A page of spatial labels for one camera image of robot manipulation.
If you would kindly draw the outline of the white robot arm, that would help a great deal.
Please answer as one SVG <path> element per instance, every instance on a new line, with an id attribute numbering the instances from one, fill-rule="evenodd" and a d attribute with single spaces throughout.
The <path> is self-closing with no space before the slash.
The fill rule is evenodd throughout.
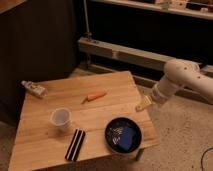
<path id="1" fill-rule="evenodd" d="M 149 94 L 141 98 L 135 110 L 140 112 L 153 104 L 163 105 L 183 87 L 196 91 L 213 104 L 213 78 L 202 74 L 195 62 L 171 59 L 164 65 L 164 76 L 152 87 Z"/>

